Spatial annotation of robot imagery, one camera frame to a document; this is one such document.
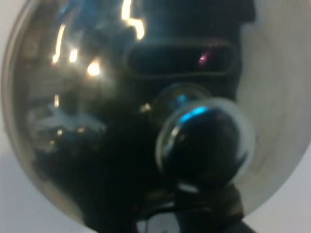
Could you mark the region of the stainless steel teapot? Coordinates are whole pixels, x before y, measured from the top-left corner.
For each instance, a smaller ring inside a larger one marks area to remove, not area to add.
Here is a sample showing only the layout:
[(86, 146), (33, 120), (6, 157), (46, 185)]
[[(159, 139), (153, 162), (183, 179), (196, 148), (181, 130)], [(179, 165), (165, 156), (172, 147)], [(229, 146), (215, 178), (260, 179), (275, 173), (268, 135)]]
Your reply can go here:
[(251, 233), (311, 141), (308, 0), (25, 0), (1, 100), (36, 188), (97, 233)]

